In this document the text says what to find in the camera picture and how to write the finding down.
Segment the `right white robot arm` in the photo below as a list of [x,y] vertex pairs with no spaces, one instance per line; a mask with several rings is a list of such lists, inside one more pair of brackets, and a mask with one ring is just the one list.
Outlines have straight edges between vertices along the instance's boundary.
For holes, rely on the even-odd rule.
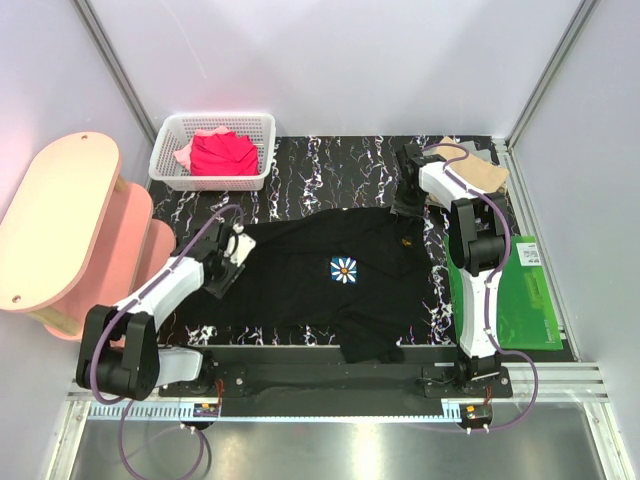
[[463,320],[452,383],[466,396],[484,396],[500,377],[497,296],[511,251],[506,201],[497,191],[479,187],[455,172],[453,164],[469,151],[445,159],[437,144],[422,149],[406,144],[396,152],[401,179],[391,207],[397,216],[419,218],[429,195],[448,211],[448,253],[460,272]]

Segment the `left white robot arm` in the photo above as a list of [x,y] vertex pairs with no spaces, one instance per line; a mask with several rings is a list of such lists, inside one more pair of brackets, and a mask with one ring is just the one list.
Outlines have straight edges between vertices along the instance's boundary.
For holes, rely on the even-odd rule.
[[190,347],[161,346],[157,334],[192,294],[222,298],[245,268],[256,241],[240,225],[199,231],[160,271],[125,299],[87,313],[76,383],[106,405],[142,401],[157,387],[179,383],[196,396],[215,386],[216,372]]

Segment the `black daisy t-shirt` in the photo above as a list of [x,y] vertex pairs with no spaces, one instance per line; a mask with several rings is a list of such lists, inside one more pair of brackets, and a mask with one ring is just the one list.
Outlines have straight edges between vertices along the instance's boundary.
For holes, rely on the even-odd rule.
[[177,345],[256,328],[326,331],[349,363],[401,363],[399,340],[424,313],[432,262],[424,221],[388,208],[324,210],[248,225],[256,246],[222,298],[191,294],[170,318]]

